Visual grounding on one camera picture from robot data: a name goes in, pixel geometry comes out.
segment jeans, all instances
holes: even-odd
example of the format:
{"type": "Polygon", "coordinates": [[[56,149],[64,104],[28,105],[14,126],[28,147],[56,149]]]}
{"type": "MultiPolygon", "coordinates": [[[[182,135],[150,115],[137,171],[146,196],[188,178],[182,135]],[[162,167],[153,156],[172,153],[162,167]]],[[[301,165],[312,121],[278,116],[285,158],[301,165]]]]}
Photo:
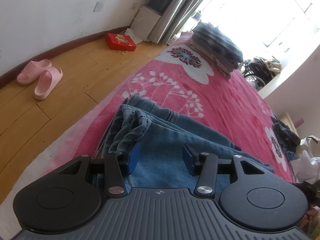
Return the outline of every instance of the jeans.
{"type": "MultiPolygon", "coordinates": [[[[268,171],[269,164],[242,152],[240,147],[217,131],[170,109],[163,109],[137,95],[127,98],[116,112],[98,149],[102,155],[114,151],[124,152],[132,142],[141,145],[141,156],[135,171],[125,178],[127,190],[131,187],[177,188],[193,191],[198,177],[189,175],[182,160],[182,147],[188,143],[196,152],[208,152],[219,159],[242,155],[268,171]]],[[[228,175],[219,175],[217,191],[229,185],[228,175]]],[[[98,176],[97,187],[103,187],[104,178],[98,176]]]]}

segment bed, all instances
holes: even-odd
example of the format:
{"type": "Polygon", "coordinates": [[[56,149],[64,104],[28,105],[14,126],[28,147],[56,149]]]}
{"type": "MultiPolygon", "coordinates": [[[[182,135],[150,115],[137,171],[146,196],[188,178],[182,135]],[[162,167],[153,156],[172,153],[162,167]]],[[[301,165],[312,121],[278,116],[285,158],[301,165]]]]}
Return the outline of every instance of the bed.
{"type": "Polygon", "coordinates": [[[276,175],[292,182],[288,160],[272,130],[270,108],[237,70],[230,80],[226,80],[208,58],[190,49],[191,36],[192,33],[182,33],[178,40],[120,84],[26,168],[0,206],[3,237],[12,237],[19,231],[12,210],[15,194],[76,156],[93,156],[119,105],[132,94],[217,130],[243,151],[270,163],[276,175]]]}

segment red box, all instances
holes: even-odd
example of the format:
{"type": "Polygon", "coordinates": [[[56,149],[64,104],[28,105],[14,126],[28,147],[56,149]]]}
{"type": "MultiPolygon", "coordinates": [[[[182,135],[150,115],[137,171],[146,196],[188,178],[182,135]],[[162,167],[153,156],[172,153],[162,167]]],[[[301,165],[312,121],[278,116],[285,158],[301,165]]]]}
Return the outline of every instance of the red box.
{"type": "Polygon", "coordinates": [[[107,33],[106,42],[110,49],[134,51],[137,48],[137,45],[127,35],[107,33]]]}

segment plaid clothing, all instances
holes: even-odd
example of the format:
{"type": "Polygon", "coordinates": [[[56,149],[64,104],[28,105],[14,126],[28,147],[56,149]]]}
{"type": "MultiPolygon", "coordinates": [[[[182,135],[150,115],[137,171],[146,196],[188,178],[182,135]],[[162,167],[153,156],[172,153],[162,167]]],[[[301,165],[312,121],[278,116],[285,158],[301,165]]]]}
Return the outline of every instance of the plaid clothing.
{"type": "Polygon", "coordinates": [[[232,40],[215,28],[210,23],[199,22],[192,30],[194,35],[192,37],[197,40],[202,40],[208,52],[215,51],[216,53],[236,62],[243,62],[242,51],[232,42],[232,40]]]}

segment metal pivot screw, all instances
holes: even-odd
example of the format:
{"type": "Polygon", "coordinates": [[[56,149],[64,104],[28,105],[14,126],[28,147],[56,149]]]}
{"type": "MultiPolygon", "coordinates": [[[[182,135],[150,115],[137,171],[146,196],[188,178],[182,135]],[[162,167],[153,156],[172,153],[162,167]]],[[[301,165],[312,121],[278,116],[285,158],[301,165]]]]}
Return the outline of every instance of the metal pivot screw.
{"type": "Polygon", "coordinates": [[[200,186],[197,188],[197,191],[201,194],[210,194],[213,189],[209,186],[200,186]]]}
{"type": "Polygon", "coordinates": [[[124,192],[123,187],[114,186],[108,189],[110,194],[119,195],[124,192]]]}

